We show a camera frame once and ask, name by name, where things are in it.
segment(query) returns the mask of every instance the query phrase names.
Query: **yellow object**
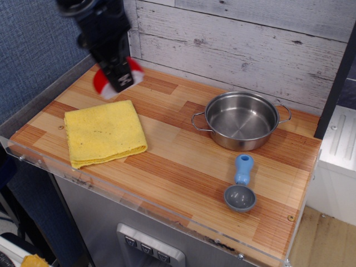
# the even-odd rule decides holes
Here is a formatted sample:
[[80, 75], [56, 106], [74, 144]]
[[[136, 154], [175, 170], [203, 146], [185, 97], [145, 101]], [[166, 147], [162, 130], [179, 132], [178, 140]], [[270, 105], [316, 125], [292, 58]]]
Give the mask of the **yellow object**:
[[71, 164], [77, 169], [147, 150], [130, 100], [66, 112], [65, 125]]
[[23, 258], [21, 267], [48, 267], [48, 263], [37, 254], [28, 255]]

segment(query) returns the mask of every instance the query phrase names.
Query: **blue handle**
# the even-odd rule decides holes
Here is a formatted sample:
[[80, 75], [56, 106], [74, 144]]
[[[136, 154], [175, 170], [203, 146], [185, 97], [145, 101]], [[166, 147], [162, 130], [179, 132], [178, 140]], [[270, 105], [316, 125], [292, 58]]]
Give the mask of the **blue handle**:
[[254, 166], [254, 159], [246, 154], [241, 154], [235, 160], [237, 172], [235, 174], [235, 183], [238, 185], [248, 185], [250, 182], [250, 171]]

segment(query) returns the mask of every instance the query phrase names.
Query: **button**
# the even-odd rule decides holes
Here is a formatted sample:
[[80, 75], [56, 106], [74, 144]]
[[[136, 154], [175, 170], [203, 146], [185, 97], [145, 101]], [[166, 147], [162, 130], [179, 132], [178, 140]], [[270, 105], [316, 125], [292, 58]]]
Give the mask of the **button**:
[[154, 254], [154, 250], [152, 248], [150, 248], [149, 246], [145, 245], [145, 244], [141, 244], [141, 249], [144, 253], [153, 255]]
[[166, 255], [160, 251], [157, 251], [157, 256], [161, 261], [164, 261], [165, 263], [169, 263], [171, 261], [171, 259], [169, 258], [168, 255]]
[[130, 246], [137, 247], [137, 243], [135, 239], [132, 239], [128, 236], [125, 236], [126, 243], [129, 244]]

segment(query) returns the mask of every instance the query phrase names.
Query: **wooden countertop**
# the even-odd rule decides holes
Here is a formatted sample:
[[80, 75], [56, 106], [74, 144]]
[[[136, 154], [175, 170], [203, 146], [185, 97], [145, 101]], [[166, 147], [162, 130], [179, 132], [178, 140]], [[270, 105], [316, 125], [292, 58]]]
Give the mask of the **wooden countertop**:
[[[222, 249], [279, 266], [276, 259], [286, 259], [318, 156], [321, 140], [313, 135], [319, 117], [292, 110], [292, 119], [281, 123], [264, 146], [244, 152], [255, 160], [249, 187], [258, 200], [251, 211], [240, 214], [226, 206], [223, 193], [234, 183], [234, 161], [242, 152], [220, 147], [191, 124], [192, 115], [204, 111], [224, 90], [147, 69], [142, 83], [105, 101], [92, 86], [97, 70], [93, 66], [17, 131], [11, 140], [24, 147], [13, 146], [13, 150], [36, 158], [42, 167], [58, 174], [70, 165], [64, 112], [130, 99], [148, 150], [83, 167], [78, 175], [73, 171], [73, 177], [104, 193], [116, 194], [110, 185], [133, 193], [147, 200], [139, 205], [150, 213], [178, 221], [208, 241], [218, 239], [220, 244], [215, 245]], [[288, 117], [284, 108], [278, 110], [281, 120]], [[195, 122], [207, 128], [204, 116], [197, 116]], [[126, 199], [137, 202], [132, 196]]]

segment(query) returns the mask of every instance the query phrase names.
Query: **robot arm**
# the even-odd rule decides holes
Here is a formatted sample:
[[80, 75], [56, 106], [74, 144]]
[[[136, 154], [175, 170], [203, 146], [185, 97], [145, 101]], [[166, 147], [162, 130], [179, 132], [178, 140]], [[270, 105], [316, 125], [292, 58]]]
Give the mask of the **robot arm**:
[[130, 23], [122, 0], [56, 0], [61, 15], [81, 29], [78, 44], [88, 49], [117, 93], [133, 85], [124, 55]]

